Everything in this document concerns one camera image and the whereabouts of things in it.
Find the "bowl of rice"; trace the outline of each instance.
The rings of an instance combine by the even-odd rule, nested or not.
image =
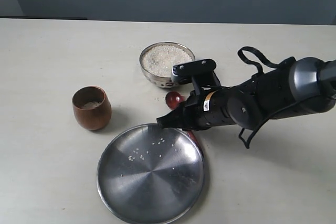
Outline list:
[[[160,88],[171,88],[178,85],[171,79],[173,66],[194,60],[189,48],[174,42],[159,42],[141,52],[140,67],[151,83]]]

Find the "cup rim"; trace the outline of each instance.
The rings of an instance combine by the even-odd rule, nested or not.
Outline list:
[[[80,107],[78,107],[78,106],[75,105],[75,103],[74,103],[74,98],[75,98],[75,95],[76,95],[79,91],[81,91],[81,90],[83,90],[83,89],[87,89],[87,88],[96,88],[96,89],[99,89],[99,90],[103,93],[103,100],[101,101],[101,103],[100,103],[97,107],[90,108],[90,109],[82,109],[82,108],[80,108]],[[83,88],[77,90],[77,91],[74,93],[74,95],[72,96],[72,105],[75,106],[75,108],[78,109],[78,110],[83,110],[83,111],[94,110],[94,109],[99,108],[99,107],[104,103],[104,101],[106,100],[106,97],[107,97],[107,95],[106,95],[104,89],[102,89],[101,87],[99,87],[99,86],[86,86],[86,87],[83,87]]]

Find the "wooden cup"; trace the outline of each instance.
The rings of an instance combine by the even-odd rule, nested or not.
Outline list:
[[[100,104],[86,108],[88,102]],[[105,127],[111,119],[111,104],[100,87],[89,86],[78,90],[72,97],[72,108],[79,125],[90,131]]]

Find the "stainless steel plate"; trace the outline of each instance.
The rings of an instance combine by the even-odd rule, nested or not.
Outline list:
[[[204,163],[193,141],[177,129],[139,125],[103,152],[97,185],[105,205],[129,223],[169,223],[196,202]]]

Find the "metal bowl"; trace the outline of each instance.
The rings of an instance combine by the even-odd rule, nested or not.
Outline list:
[[[204,160],[182,131],[157,124],[133,127],[103,152],[97,169],[104,204],[128,223],[170,223],[197,201]]]
[[[183,51],[185,51],[191,58],[192,61],[195,60],[195,56],[193,54],[193,52],[191,52],[191,50],[189,48],[187,48],[186,46],[183,46],[181,44],[178,43],[174,43],[174,42],[159,42],[159,43],[155,43],[152,44],[148,47],[146,47],[140,54],[140,67],[141,70],[143,72],[143,75],[147,78],[147,80],[149,80],[151,83],[155,84],[156,86],[160,87],[160,88],[171,88],[171,87],[175,87],[178,86],[177,83],[173,82],[172,79],[170,77],[160,77],[160,76],[156,76],[153,75],[151,73],[149,73],[142,64],[142,59],[144,57],[144,55],[151,50],[153,47],[157,47],[157,46],[164,46],[164,45],[168,45],[168,46],[173,46],[173,47],[177,47],[182,49]]]

